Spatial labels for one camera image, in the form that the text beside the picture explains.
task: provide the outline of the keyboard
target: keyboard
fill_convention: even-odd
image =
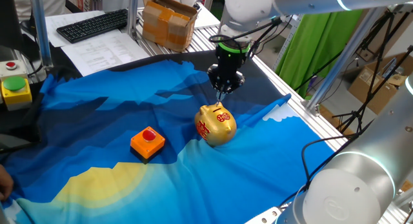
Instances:
[[[77,43],[117,28],[123,28],[127,24],[128,10],[124,9],[59,27],[57,33],[70,43]]]

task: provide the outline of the paper sheet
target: paper sheet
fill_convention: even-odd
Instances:
[[[130,63],[149,55],[127,34],[88,39],[62,47],[82,76]]]
[[[195,28],[206,28],[211,26],[217,26],[220,24],[220,21],[209,12],[205,6],[201,3],[198,3],[201,7],[199,10],[197,19],[195,21]]]
[[[71,45],[64,37],[57,33],[56,29],[65,25],[70,25],[78,21],[83,21],[89,18],[97,17],[105,14],[103,11],[81,12],[77,14],[64,14],[46,17],[47,36],[49,41],[55,47]],[[119,30],[112,30],[105,34],[101,34],[90,39],[97,39],[101,37],[115,36],[120,33]]]

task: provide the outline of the red button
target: red button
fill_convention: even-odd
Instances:
[[[156,138],[156,134],[155,132],[151,131],[151,130],[145,130],[142,133],[142,137],[143,139],[145,139],[146,141],[153,141]]]
[[[14,63],[14,62],[8,62],[8,63],[6,63],[6,66],[14,67],[14,66],[15,66],[15,63]]]

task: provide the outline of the table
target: table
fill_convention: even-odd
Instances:
[[[136,26],[140,40],[138,43],[141,47],[151,56],[159,54],[178,54],[173,50],[167,49],[159,44],[148,41],[142,37],[143,31],[143,18],[142,18],[142,8],[138,9],[139,22]],[[215,44],[208,41],[208,38],[214,34],[218,33],[218,26],[200,28],[194,30],[194,35],[192,36],[192,42],[190,46],[184,51],[187,52],[198,52],[204,50],[214,50]],[[341,133],[336,130],[325,118],[322,116],[315,116],[308,112],[306,108],[301,104],[304,100],[300,97],[291,87],[289,87],[279,76],[275,74],[260,58],[254,56],[253,62],[268,76],[269,80],[274,84],[274,86],[283,94],[291,94],[291,99],[288,101],[289,107],[320,137],[334,137],[340,136]],[[332,141],[327,141],[327,145],[334,151],[338,150],[346,140],[336,139]],[[387,211],[384,213],[383,217],[380,219],[379,224],[396,224],[403,223],[407,214],[399,210],[393,203],[390,204]]]

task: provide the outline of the orange box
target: orange box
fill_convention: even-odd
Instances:
[[[151,127],[145,128],[130,140],[131,150],[134,149],[145,159],[161,150],[164,144],[165,138]]]

